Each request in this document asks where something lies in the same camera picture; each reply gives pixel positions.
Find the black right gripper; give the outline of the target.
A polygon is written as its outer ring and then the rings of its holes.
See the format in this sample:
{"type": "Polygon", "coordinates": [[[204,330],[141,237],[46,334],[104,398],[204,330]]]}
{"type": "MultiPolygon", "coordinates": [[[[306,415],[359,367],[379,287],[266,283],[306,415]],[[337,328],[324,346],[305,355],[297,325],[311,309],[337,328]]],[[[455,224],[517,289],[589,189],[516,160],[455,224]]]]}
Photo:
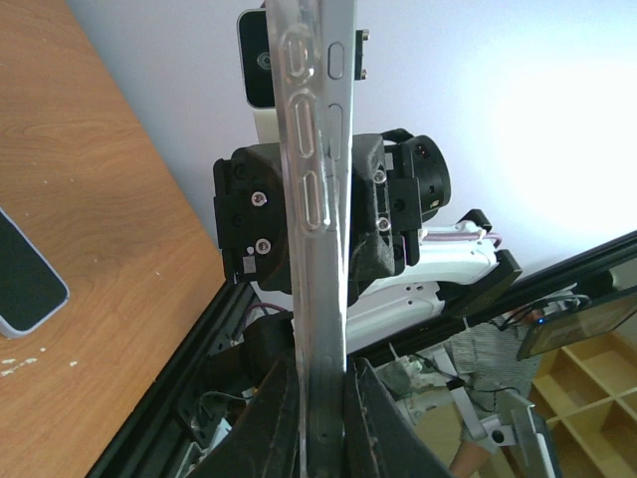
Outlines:
{"type": "Polygon", "coordinates": [[[427,135],[404,128],[357,134],[351,155],[350,306],[373,281],[394,275],[395,262],[419,262],[419,230],[452,193],[447,163],[427,135]]]}

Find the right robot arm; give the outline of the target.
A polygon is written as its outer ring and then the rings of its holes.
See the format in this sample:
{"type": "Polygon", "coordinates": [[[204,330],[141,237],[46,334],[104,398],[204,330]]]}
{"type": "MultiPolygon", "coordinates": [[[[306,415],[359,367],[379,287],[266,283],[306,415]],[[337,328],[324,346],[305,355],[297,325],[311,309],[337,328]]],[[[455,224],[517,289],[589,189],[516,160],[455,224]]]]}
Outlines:
{"type": "MultiPolygon", "coordinates": [[[[419,323],[473,315],[520,274],[479,209],[433,217],[451,198],[447,164],[426,135],[404,129],[352,140],[347,347],[361,351],[419,323]]],[[[292,290],[285,194],[276,143],[239,148],[212,167],[225,276],[292,290]]]]}

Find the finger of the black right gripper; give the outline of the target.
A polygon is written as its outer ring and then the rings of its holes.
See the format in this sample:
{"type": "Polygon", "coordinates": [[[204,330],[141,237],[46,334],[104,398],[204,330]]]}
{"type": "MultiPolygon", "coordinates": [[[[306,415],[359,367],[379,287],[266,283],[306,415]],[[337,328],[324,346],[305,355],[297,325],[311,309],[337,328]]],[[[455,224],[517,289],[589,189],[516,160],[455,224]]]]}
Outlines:
{"type": "Polygon", "coordinates": [[[236,149],[213,164],[218,247],[225,277],[289,292],[291,268],[280,146],[236,149]]]}

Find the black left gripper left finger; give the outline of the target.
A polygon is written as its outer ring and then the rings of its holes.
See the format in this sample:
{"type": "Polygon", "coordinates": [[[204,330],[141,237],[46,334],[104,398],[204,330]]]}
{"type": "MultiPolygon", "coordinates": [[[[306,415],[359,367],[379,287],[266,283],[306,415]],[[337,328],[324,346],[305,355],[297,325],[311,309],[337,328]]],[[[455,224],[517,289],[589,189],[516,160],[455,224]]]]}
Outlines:
{"type": "Polygon", "coordinates": [[[220,444],[191,477],[297,477],[299,382],[294,361],[281,358],[220,444]]]}

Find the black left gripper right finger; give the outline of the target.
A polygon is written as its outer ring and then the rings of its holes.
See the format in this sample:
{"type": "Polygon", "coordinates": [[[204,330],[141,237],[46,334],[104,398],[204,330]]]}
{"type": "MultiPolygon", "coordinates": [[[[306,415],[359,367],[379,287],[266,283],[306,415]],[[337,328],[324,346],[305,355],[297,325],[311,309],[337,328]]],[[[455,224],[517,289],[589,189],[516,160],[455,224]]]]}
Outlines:
{"type": "Polygon", "coordinates": [[[349,358],[343,399],[345,477],[450,477],[365,358],[349,358]]]}

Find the clear magsafe phone case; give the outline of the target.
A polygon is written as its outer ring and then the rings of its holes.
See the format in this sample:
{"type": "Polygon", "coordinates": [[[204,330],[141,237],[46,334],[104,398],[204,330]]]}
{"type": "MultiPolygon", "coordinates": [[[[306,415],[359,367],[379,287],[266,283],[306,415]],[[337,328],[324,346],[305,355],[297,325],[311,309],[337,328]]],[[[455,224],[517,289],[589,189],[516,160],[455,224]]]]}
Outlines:
{"type": "Polygon", "coordinates": [[[266,4],[289,236],[300,474],[338,477],[343,454],[338,221],[328,153],[322,1],[266,4]]]}

